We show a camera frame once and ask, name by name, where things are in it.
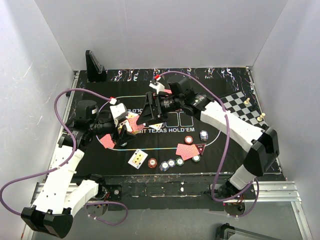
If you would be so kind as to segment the red back cards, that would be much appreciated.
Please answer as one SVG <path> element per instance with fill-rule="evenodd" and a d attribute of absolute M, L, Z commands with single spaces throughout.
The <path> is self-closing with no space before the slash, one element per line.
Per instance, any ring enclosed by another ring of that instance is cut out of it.
<path fill-rule="evenodd" d="M 105 149 L 113 149 L 115 147 L 115 143 L 110 134 L 106 134 L 99 141 Z"/>
<path fill-rule="evenodd" d="M 186 161 L 188 159 L 191 159 L 195 156 L 198 156 L 200 153 L 198 151 L 198 148 L 195 144 L 187 145 L 179 143 L 176 148 L 175 154 L 177 156 L 181 156 L 181 158 Z"/>

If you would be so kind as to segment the red playing card box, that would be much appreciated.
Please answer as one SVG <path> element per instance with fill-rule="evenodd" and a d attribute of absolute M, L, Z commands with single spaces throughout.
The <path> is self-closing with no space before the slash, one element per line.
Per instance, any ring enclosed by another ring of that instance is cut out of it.
<path fill-rule="evenodd" d="M 140 133 L 145 126 L 143 124 L 137 124 L 138 118 L 139 118 L 138 116 L 130 117 L 127 120 L 121 122 L 118 127 L 118 133 L 121 132 L 123 126 L 126 126 L 126 130 L 131 134 L 136 135 Z"/>

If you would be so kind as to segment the red back card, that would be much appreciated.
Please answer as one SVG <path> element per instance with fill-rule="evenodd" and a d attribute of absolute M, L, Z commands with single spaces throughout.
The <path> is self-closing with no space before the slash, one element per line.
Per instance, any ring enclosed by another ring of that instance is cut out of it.
<path fill-rule="evenodd" d="M 172 94 L 172 91 L 170 89 L 164 89 L 164 92 L 167 94 Z"/>

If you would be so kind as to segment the three of spades card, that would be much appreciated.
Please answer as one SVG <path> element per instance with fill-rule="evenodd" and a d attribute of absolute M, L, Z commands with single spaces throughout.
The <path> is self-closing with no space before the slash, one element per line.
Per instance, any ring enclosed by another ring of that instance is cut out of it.
<path fill-rule="evenodd" d="M 128 164 L 134 167 L 135 169 L 139 169 L 145 159 L 147 158 L 148 154 L 142 151 L 141 149 L 137 149 L 131 158 L 128 161 Z"/>

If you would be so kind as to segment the red poker chip stack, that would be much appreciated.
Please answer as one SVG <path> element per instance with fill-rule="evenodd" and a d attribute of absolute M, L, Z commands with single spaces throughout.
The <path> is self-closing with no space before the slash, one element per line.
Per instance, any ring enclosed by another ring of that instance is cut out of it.
<path fill-rule="evenodd" d="M 150 158 L 148 160 L 148 167 L 151 169 L 155 168 L 157 166 L 157 164 L 158 164 L 158 162 L 155 158 Z"/>

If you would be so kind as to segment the red chips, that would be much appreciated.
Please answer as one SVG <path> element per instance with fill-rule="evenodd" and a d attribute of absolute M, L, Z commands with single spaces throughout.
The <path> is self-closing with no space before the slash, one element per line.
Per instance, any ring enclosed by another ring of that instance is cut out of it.
<path fill-rule="evenodd" d="M 191 145 L 193 143 L 193 138 L 189 135 L 187 135 L 185 138 L 184 138 L 184 142 L 187 144 L 187 145 Z"/>

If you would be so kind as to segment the blue poker chip stack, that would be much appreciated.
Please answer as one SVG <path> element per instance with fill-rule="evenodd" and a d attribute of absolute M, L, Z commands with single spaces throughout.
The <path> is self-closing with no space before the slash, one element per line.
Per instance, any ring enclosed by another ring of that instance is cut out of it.
<path fill-rule="evenodd" d="M 160 166 L 159 166 L 159 169 L 160 169 L 160 171 L 162 171 L 162 172 L 166 172 L 168 169 L 169 169 L 169 164 L 168 164 L 168 162 L 167 161 L 163 161 L 161 164 L 160 164 Z"/>

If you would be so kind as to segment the blue chip aside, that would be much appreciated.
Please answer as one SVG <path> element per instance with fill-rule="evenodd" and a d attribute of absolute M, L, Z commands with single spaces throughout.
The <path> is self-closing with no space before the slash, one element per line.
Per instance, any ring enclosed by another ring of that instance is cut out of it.
<path fill-rule="evenodd" d="M 176 165 L 176 162 L 173 159 L 168 160 L 167 163 L 170 167 L 174 167 Z"/>

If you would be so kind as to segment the blue chips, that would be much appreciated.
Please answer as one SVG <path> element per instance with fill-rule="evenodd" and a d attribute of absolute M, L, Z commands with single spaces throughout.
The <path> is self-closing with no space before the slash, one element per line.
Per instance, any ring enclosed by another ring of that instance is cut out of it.
<path fill-rule="evenodd" d="M 201 141 L 206 142 L 209 139 L 209 134 L 206 130 L 201 130 L 199 132 L 199 138 Z"/>

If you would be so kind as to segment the green poker chip stack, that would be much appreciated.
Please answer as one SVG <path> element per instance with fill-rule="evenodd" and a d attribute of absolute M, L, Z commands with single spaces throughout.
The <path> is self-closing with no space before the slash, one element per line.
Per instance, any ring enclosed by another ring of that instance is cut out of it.
<path fill-rule="evenodd" d="M 175 160 L 175 164 L 177 166 L 183 166 L 184 165 L 184 160 L 181 158 L 181 157 L 178 157 L 176 160 Z"/>

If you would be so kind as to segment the red triangular acrylic marker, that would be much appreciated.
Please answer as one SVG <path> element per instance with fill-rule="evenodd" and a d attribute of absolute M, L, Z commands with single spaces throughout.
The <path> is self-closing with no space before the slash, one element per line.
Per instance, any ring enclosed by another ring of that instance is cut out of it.
<path fill-rule="evenodd" d="M 202 156 L 204 154 L 206 144 L 205 143 L 200 143 L 200 144 L 195 144 L 199 154 Z"/>

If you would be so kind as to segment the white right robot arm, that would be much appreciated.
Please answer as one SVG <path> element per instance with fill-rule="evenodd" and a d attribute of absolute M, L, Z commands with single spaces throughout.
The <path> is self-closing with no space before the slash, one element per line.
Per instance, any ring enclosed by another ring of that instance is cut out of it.
<path fill-rule="evenodd" d="M 188 77 L 171 76 L 167 83 L 171 92 L 166 93 L 158 82 L 159 76 L 149 84 L 155 92 L 147 92 L 144 108 L 138 117 L 138 125 L 163 123 L 169 112 L 183 110 L 187 115 L 224 132 L 228 140 L 234 140 L 247 153 L 241 166 L 227 180 L 227 195 L 237 199 L 245 187 L 256 177 L 262 177 L 279 156 L 277 132 L 270 128 L 251 125 L 227 111 L 223 102 L 214 95 L 196 93 Z"/>

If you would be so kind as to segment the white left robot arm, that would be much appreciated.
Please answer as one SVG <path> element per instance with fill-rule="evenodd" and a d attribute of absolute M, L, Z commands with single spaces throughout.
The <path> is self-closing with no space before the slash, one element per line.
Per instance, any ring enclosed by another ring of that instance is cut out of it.
<path fill-rule="evenodd" d="M 132 134 L 120 122 L 126 120 L 128 110 L 116 99 L 111 100 L 109 110 L 99 111 L 93 100 L 81 100 L 75 116 L 66 122 L 59 141 L 55 160 L 45 183 L 32 203 L 21 212 L 22 220 L 36 232 L 46 233 L 63 239 L 69 233 L 74 216 L 90 200 L 107 206 L 107 199 L 117 199 L 114 191 L 118 185 L 108 185 L 103 176 L 89 174 L 77 183 L 77 188 L 68 193 L 76 168 L 85 155 L 88 144 L 97 135 L 111 135 L 112 143 L 126 143 Z"/>

